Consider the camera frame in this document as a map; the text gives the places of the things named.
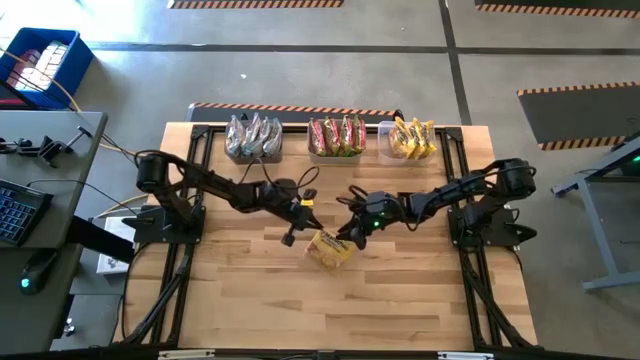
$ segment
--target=keyboard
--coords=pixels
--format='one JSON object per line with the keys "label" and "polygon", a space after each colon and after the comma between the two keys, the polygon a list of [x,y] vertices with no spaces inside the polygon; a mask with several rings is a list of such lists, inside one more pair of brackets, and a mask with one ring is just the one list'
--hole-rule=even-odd
{"label": "keyboard", "polygon": [[53,195],[0,180],[0,241],[21,246],[49,208]]}

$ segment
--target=gray floor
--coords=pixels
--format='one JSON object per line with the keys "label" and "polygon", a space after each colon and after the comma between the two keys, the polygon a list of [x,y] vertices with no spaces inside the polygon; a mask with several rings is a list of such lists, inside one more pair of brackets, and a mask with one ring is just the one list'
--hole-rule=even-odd
{"label": "gray floor", "polygon": [[[341,9],[215,11],[167,10],[166,2],[157,0],[56,3],[29,18],[16,5],[0,21],[0,36],[11,36],[22,26],[46,26],[74,27],[84,39],[96,42],[445,45],[437,0],[347,0]],[[448,3],[458,46],[640,47],[640,20],[479,13],[473,0]],[[47,15],[60,9],[72,14],[71,20]],[[95,55],[98,61],[78,89],[77,100],[84,110],[108,112],[107,132],[132,150],[157,147],[164,124],[183,121],[187,106],[196,101],[401,108],[408,116],[460,124],[444,54]],[[547,191],[589,168],[606,149],[538,150],[515,94],[526,88],[637,80],[640,57],[464,55],[460,64],[471,120],[490,127],[496,157],[522,157],[538,168],[539,191],[514,206],[522,209],[520,221],[539,231],[521,253],[539,343],[554,350],[639,357],[640,286],[582,291],[582,280],[605,273],[582,202],[577,194],[560,200]],[[138,194],[134,176],[135,169],[121,155],[100,150],[89,181],[126,199]],[[93,216],[110,206],[87,190],[78,212]],[[73,289],[99,297],[95,303],[87,300],[89,295],[80,297],[72,309],[87,332],[58,341],[55,348],[104,345],[111,336],[122,279],[90,276],[94,261],[94,254],[84,254],[86,269]]]}

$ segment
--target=wooden table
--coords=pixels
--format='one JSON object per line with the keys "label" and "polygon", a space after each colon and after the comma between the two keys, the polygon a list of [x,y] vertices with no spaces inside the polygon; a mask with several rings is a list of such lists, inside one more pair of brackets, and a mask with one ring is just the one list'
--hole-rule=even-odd
{"label": "wooden table", "polygon": [[[192,126],[168,123],[161,149],[186,157]],[[469,168],[493,161],[488,128],[462,129]],[[238,180],[245,166],[228,160],[223,135],[216,136],[211,169]],[[375,136],[369,136],[367,147],[359,166],[322,165],[313,184],[318,190],[314,213],[330,231],[350,218],[335,201],[350,195],[348,184],[395,193],[431,191],[445,183],[440,152],[424,168],[392,168],[377,164]],[[271,177],[297,180],[312,165],[306,148],[306,135],[286,134],[282,163],[267,165]],[[172,179],[177,176],[174,171]],[[263,176],[255,166],[248,180]],[[205,196],[205,206],[207,221],[193,262],[180,348],[472,349],[459,257],[444,211],[414,233],[403,225],[376,232],[364,251],[329,275],[303,257],[313,231],[298,233],[288,248],[280,239],[289,225],[272,215],[240,214],[212,195]],[[134,264],[126,301],[129,332],[158,296],[166,252],[166,245],[149,246]],[[536,343],[516,258],[505,249],[489,248],[487,259],[497,303]],[[165,334],[173,304],[168,309]],[[489,339],[484,307],[479,313]]]}

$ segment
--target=blue plastic crate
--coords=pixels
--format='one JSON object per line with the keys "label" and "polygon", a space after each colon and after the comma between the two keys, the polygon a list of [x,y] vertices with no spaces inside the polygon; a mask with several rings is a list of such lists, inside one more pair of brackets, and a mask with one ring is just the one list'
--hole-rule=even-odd
{"label": "blue plastic crate", "polygon": [[[59,41],[69,46],[62,57],[58,70],[53,75],[53,79],[60,83],[69,94],[73,95],[87,72],[91,60],[93,60],[93,53],[89,50],[87,44],[80,39],[79,32],[73,30],[22,28],[13,38],[7,50],[16,56],[22,56],[30,49],[35,49],[42,53],[52,41]],[[7,81],[11,73],[9,69],[13,69],[15,64],[16,60],[3,54],[0,57],[0,79]],[[71,102],[62,90],[53,83],[49,84],[46,90],[50,96],[38,90],[20,90],[20,92],[36,105],[48,109],[64,109]]]}

